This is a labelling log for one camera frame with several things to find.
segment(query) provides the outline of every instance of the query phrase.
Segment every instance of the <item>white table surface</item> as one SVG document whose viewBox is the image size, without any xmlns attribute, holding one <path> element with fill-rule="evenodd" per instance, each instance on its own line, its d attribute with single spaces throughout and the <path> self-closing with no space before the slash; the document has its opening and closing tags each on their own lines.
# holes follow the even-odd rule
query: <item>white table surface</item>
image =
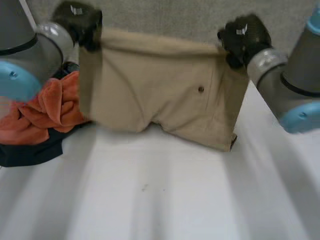
<svg viewBox="0 0 320 240">
<path fill-rule="evenodd" d="M 221 153 L 98 126 L 0 170 L 0 240 L 318 240 L 320 131 L 289 135 L 250 83 Z"/>
</svg>

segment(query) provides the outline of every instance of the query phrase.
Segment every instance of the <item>light blue joint cap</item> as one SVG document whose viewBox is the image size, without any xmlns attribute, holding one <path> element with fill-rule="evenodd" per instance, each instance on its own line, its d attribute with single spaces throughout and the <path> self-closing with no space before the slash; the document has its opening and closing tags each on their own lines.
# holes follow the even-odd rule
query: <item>light blue joint cap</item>
<svg viewBox="0 0 320 240">
<path fill-rule="evenodd" d="M 320 128 L 320 100 L 298 106 L 288 111 L 280 125 L 291 134 L 305 133 Z"/>
<path fill-rule="evenodd" d="M 311 32 L 320 36 L 320 2 L 317 4 L 306 26 Z"/>
<path fill-rule="evenodd" d="M 7 61 L 0 61 L 0 96 L 17 102 L 32 100 L 42 85 L 30 72 Z"/>
</svg>

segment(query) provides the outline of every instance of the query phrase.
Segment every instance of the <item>beige shorts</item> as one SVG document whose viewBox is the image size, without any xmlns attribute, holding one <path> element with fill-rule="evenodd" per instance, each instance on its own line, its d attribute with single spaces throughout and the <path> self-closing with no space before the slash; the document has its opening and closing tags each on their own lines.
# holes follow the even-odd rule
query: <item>beige shorts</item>
<svg viewBox="0 0 320 240">
<path fill-rule="evenodd" d="M 140 132 L 150 123 L 230 151 L 248 86 L 222 49 L 105 28 L 101 50 L 80 49 L 80 110 L 110 129 Z"/>
</svg>

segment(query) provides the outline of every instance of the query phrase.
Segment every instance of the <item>silver metal joint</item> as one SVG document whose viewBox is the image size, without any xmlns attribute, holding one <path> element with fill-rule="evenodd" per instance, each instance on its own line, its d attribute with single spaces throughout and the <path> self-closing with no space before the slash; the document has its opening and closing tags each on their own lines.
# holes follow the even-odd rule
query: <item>silver metal joint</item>
<svg viewBox="0 0 320 240">
<path fill-rule="evenodd" d="M 55 22 L 39 24 L 35 30 L 53 41 L 62 52 L 63 61 L 67 59 L 74 48 L 74 42 L 68 31 Z"/>
<path fill-rule="evenodd" d="M 257 86 L 261 77 L 270 69 L 286 64 L 288 57 L 273 48 L 267 48 L 257 53 L 247 66 L 247 73 L 255 86 Z"/>
</svg>

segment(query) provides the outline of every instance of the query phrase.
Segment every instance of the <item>orange towel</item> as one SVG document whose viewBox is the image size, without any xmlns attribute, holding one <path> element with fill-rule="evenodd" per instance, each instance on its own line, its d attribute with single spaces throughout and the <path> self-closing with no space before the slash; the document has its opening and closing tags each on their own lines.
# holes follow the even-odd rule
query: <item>orange towel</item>
<svg viewBox="0 0 320 240">
<path fill-rule="evenodd" d="M 78 71 L 51 78 L 30 102 L 13 102 L 0 120 L 0 144 L 36 145 L 49 138 L 48 128 L 67 133 L 88 122 L 79 110 L 78 78 Z"/>
</svg>

